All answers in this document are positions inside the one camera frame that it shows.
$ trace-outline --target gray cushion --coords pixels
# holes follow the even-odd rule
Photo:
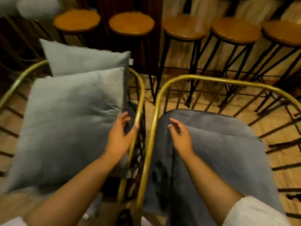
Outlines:
[[[17,0],[0,0],[0,17],[19,15],[16,1]]]
[[[69,180],[101,156],[122,86],[122,67],[36,80],[2,192]]]
[[[223,180],[284,214],[265,145],[250,127],[230,116],[186,109],[172,110],[158,122],[144,196],[145,211],[166,215],[171,211],[171,225],[216,225],[173,148],[168,129],[170,117],[187,126],[194,152]],[[170,187],[172,168],[174,185]]]
[[[27,20],[49,20],[65,11],[58,0],[19,0],[17,8],[20,15]]]
[[[40,39],[53,76],[84,73],[124,67],[123,111],[127,110],[129,60],[131,53],[100,51],[96,49],[68,46]]]

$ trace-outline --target left hand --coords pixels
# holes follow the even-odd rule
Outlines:
[[[122,156],[130,148],[133,138],[136,136],[139,126],[133,126],[130,132],[125,136],[123,128],[127,122],[131,120],[128,117],[128,112],[121,114],[115,121],[110,133],[108,143],[104,152],[104,155],[116,165]]]

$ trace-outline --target right hand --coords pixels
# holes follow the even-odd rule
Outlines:
[[[179,152],[179,155],[181,156],[182,159],[185,158],[186,156],[190,156],[194,152],[193,152],[191,137],[188,129],[180,121],[177,121],[173,118],[170,118],[170,121],[176,123],[181,131],[181,135],[179,135],[172,124],[168,125],[175,149]]]

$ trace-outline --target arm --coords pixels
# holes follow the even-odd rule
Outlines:
[[[25,222],[30,226],[76,225],[99,192],[109,172],[127,152],[138,126],[125,136],[127,112],[113,125],[104,154],[62,186],[54,195],[30,211]]]
[[[222,225],[230,209],[244,196],[224,182],[193,152],[190,133],[186,126],[175,119],[170,120],[181,130],[179,135],[173,125],[169,125],[174,147],[214,221],[217,225]]]

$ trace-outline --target hand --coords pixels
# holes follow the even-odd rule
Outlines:
[[[172,124],[168,125],[168,128],[171,132],[172,136],[172,142],[175,147],[175,149],[179,152],[179,155],[181,156],[182,159],[184,159],[187,156],[190,156],[191,154],[194,154],[193,148],[192,148],[192,142],[191,142],[191,137],[188,129],[186,126],[175,119],[170,118],[171,122],[174,122],[177,124],[180,128],[180,133],[179,135],[177,131],[175,130],[175,127]]]
[[[123,128],[131,120],[128,112],[121,114],[115,121],[108,138],[108,143],[104,155],[114,163],[114,166],[120,161],[122,156],[130,148],[133,138],[136,136],[139,126],[133,126],[130,132],[125,136]]]

